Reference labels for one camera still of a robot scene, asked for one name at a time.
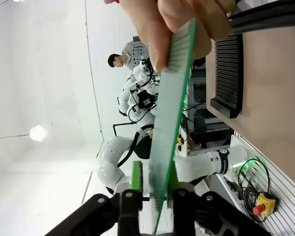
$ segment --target red button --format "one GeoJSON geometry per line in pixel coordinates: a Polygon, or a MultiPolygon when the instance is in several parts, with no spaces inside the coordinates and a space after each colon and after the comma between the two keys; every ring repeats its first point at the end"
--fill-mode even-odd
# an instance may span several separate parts
{"type": "Polygon", "coordinates": [[[261,212],[263,212],[265,210],[265,205],[261,204],[261,205],[257,205],[253,208],[253,212],[255,215],[260,215],[261,212]]]}

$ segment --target silver slatted surface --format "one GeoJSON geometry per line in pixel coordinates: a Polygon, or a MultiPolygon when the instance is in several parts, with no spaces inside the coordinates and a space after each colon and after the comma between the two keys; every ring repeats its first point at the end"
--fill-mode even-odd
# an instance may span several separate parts
{"type": "MultiPolygon", "coordinates": [[[[295,236],[295,183],[244,137],[238,133],[236,137],[267,166],[271,180],[270,192],[280,199],[277,211],[270,215],[262,225],[273,235],[295,236]]],[[[260,164],[255,163],[251,179],[256,187],[266,191],[267,176],[260,164]]]]}

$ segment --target person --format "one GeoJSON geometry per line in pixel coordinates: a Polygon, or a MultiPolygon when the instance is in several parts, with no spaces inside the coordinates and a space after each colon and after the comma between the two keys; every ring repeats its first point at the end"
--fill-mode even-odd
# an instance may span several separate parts
{"type": "Polygon", "coordinates": [[[132,71],[140,63],[141,57],[149,58],[147,47],[141,41],[130,41],[124,46],[121,55],[111,54],[107,61],[110,67],[126,65],[132,71]]]}
{"type": "Polygon", "coordinates": [[[171,34],[191,18],[197,19],[194,59],[210,53],[213,40],[223,40],[231,32],[226,13],[235,0],[120,0],[141,41],[148,47],[155,71],[161,71],[169,55],[171,34]]]}
{"type": "Polygon", "coordinates": [[[113,2],[119,3],[119,0],[104,0],[105,4],[110,4],[110,3],[113,3],[113,2]]]}

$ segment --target fingernail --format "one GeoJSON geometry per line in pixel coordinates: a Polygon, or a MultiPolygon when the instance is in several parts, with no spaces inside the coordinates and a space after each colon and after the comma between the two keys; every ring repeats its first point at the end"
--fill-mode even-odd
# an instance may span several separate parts
{"type": "Polygon", "coordinates": [[[153,43],[150,43],[149,46],[148,46],[148,53],[149,53],[149,58],[151,60],[151,63],[152,63],[152,66],[153,66],[153,69],[156,73],[158,73],[158,54],[155,50],[155,47],[153,45],[153,43]]]}
{"type": "Polygon", "coordinates": [[[181,0],[161,0],[159,6],[167,15],[175,19],[184,17],[186,13],[185,5],[181,0]]]}

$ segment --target green glass edge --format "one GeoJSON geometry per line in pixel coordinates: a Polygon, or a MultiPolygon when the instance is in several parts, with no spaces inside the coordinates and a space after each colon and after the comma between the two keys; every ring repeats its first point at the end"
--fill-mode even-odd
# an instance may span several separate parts
{"type": "MultiPolygon", "coordinates": [[[[189,79],[189,74],[190,74],[190,68],[191,68],[191,60],[192,60],[192,55],[193,55],[193,48],[194,48],[194,42],[195,42],[195,36],[196,36],[196,19],[192,18],[190,21],[190,41],[189,41],[189,52],[188,52],[188,60],[187,60],[187,66],[186,66],[186,71],[185,71],[185,79],[184,79],[184,84],[183,84],[183,94],[181,96],[181,103],[180,103],[180,109],[179,109],[179,114],[178,114],[178,120],[177,120],[177,124],[176,124],[176,132],[175,132],[175,137],[177,137],[178,135],[178,130],[179,130],[179,123],[181,121],[182,118],[182,108],[183,108],[183,100],[185,98],[186,95],[186,89],[187,89],[187,84],[188,84],[188,79],[189,79]]],[[[173,141],[173,146],[172,146],[172,154],[171,156],[173,156],[174,152],[175,152],[175,147],[176,147],[176,142],[175,140],[173,141]]],[[[171,169],[172,169],[172,162],[173,160],[170,161],[169,166],[168,166],[168,170],[167,170],[167,175],[166,175],[166,183],[169,182],[170,179],[170,173],[171,173],[171,169]]],[[[168,184],[165,184],[164,189],[163,189],[163,193],[162,193],[162,197],[165,196],[166,192],[167,192],[167,187],[168,184]]],[[[161,213],[162,213],[162,208],[163,208],[163,204],[164,201],[161,201],[160,204],[160,208],[158,210],[158,216],[157,216],[157,221],[156,221],[156,225],[155,225],[155,229],[154,229],[154,235],[156,234],[157,231],[157,227],[158,227],[158,223],[161,217],[161,213]]]]}
{"type": "Polygon", "coordinates": [[[138,192],[142,191],[141,186],[141,162],[134,161],[132,165],[132,178],[130,183],[130,189],[136,190],[138,192]]]}

